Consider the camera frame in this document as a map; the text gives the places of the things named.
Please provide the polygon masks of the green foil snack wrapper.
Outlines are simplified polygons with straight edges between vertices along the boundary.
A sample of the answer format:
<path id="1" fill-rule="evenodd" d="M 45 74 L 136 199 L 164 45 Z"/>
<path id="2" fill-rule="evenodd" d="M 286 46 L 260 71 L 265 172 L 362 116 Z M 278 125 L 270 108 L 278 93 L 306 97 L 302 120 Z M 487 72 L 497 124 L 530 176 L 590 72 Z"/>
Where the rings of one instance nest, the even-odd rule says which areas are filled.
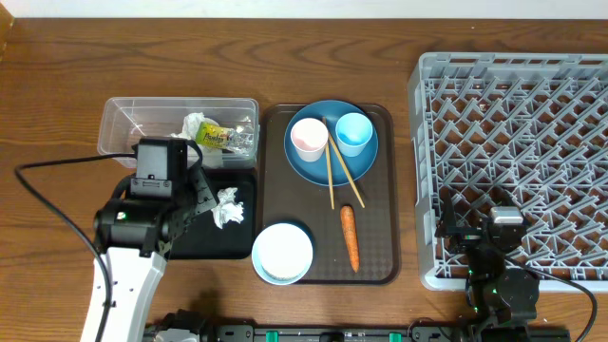
<path id="1" fill-rule="evenodd" d="M 235 154 L 246 155 L 253 150 L 254 134 L 250 127 L 243 125 L 231 128 L 202 123 L 195 141 L 205 147 L 224 149 Z"/>

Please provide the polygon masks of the light blue bowl of rice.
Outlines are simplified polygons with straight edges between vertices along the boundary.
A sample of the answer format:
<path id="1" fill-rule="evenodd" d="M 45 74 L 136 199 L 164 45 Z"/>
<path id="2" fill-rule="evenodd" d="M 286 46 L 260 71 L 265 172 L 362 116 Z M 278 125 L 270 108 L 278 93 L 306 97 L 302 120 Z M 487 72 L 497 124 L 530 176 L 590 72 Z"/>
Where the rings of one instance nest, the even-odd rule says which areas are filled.
<path id="1" fill-rule="evenodd" d="M 280 222 L 256 238 L 252 263 L 257 275 L 273 285 L 291 285 L 308 273 L 314 259 L 309 235 L 299 226 Z"/>

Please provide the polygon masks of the wooden chopstick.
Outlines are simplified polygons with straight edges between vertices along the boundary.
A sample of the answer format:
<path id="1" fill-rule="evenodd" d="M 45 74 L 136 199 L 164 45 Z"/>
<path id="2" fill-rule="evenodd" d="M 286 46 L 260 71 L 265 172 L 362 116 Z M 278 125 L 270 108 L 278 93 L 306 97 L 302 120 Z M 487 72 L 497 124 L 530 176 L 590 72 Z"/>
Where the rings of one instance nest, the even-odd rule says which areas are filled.
<path id="1" fill-rule="evenodd" d="M 330 193 L 330 203 L 331 208 L 334 210 L 334 194 L 333 194 L 333 171 L 332 171 L 332 162 L 331 162 L 331 151 L 330 151 L 330 133 L 329 128 L 327 127 L 327 120 L 325 117 L 322 118 L 322 123 L 324 124 L 326 131 L 328 133 L 328 139 L 325 145 L 325 158 L 326 158 L 326 167 L 327 167 L 327 177 L 328 177 L 328 188 Z"/>
<path id="2" fill-rule="evenodd" d="M 335 143 L 335 141 L 333 139 L 333 136 L 330 134 L 328 138 L 329 138 L 329 142 L 330 142 L 330 144 L 332 146 L 332 149 L 333 149 L 334 153 L 336 154 L 336 157 L 338 158 L 338 161 L 339 161 L 339 163 L 340 163 L 340 165 L 341 165 L 341 167 L 342 167 L 342 169 L 343 169 L 343 171 L 344 171 L 344 173 L 345 173 L 345 175 L 346 175 L 346 177 L 347 177 L 347 179 L 349 181 L 351 189 L 353 190 L 354 194 L 356 195 L 356 197 L 357 197 L 360 205 L 362 206 L 362 208 L 366 208 L 365 202 L 363 201 L 362 196 L 360 195 L 360 192 L 359 192 L 359 190 L 357 188 L 357 185 L 354 182 L 354 179 L 352 178 L 352 175 L 350 173 L 350 170 L 348 169 L 348 166 L 346 165 L 346 163 L 343 160 L 341 152 L 339 151 L 339 149 L 338 149 L 338 147 L 337 147 L 337 145 L 336 145 L 336 143 Z"/>

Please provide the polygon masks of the orange carrot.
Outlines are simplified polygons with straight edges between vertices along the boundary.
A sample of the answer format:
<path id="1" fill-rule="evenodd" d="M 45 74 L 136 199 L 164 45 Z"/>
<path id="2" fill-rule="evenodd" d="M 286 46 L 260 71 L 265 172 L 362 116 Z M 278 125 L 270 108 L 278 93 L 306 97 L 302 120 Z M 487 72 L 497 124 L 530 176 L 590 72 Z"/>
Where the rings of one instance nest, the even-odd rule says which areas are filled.
<path id="1" fill-rule="evenodd" d="M 354 212 L 351 206 L 345 205 L 340 210 L 341 227 L 349 253 L 352 269 L 357 273 L 360 267 L 360 256 Z"/>

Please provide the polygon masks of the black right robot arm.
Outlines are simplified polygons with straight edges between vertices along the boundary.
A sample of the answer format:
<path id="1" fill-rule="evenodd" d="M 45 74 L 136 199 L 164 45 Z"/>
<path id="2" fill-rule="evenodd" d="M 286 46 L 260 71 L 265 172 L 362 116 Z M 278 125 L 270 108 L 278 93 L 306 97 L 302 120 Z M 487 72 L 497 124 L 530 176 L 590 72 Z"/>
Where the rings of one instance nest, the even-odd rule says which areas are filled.
<path id="1" fill-rule="evenodd" d="M 447 240 L 451 254 L 465 255 L 465 291 L 476 312 L 462 337 L 481 341 L 493 329 L 524 330 L 526 322 L 537 316 L 540 281 L 521 268 L 509 269 L 506 255 L 522 245 L 529 221 L 507 194 L 502 194 L 487 217 L 463 226 L 457 223 L 451 195 L 443 194 L 442 201 L 435 236 Z"/>

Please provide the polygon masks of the white paper ball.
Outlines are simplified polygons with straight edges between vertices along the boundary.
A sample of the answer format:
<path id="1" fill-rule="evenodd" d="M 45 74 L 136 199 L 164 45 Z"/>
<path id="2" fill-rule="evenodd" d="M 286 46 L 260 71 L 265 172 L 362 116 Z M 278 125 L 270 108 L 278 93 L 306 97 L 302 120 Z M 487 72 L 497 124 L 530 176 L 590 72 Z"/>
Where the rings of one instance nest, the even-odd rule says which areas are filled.
<path id="1" fill-rule="evenodd" d="M 214 223 L 219 229 L 230 222 L 241 223 L 244 220 L 243 202 L 236 202 L 238 189 L 228 187 L 218 191 L 218 205 L 212 209 Z"/>

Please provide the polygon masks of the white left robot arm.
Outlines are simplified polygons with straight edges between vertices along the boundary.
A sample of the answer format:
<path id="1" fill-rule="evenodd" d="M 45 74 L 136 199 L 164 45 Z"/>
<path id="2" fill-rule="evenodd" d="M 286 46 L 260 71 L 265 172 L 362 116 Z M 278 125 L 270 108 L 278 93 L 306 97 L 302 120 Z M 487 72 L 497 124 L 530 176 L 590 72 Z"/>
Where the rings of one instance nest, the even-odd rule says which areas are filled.
<path id="1" fill-rule="evenodd" d="M 94 280 L 83 341 L 140 341 L 172 245 L 219 204 L 200 166 L 174 179 L 123 178 L 94 219 Z"/>

